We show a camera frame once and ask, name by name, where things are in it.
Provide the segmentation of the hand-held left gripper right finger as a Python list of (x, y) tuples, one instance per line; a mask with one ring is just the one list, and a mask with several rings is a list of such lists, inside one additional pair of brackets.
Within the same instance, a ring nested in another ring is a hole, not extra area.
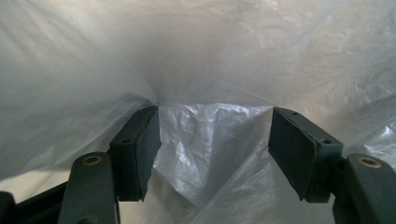
[(302, 114), (275, 107), (269, 152), (301, 200), (326, 203), (330, 168), (341, 158), (343, 144)]

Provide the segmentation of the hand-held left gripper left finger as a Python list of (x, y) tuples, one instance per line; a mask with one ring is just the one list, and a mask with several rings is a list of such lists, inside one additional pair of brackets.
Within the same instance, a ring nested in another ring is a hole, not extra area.
[(135, 112), (109, 144), (120, 202), (143, 201), (161, 147), (159, 107)]

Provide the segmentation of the grey plastic trash bag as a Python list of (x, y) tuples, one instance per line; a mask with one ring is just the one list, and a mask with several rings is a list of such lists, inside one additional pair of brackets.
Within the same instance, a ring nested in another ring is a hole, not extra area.
[(270, 156), (272, 110), (396, 169), (396, 0), (0, 0), (0, 190), (63, 183), (149, 105), (162, 146), (122, 224), (333, 224)]

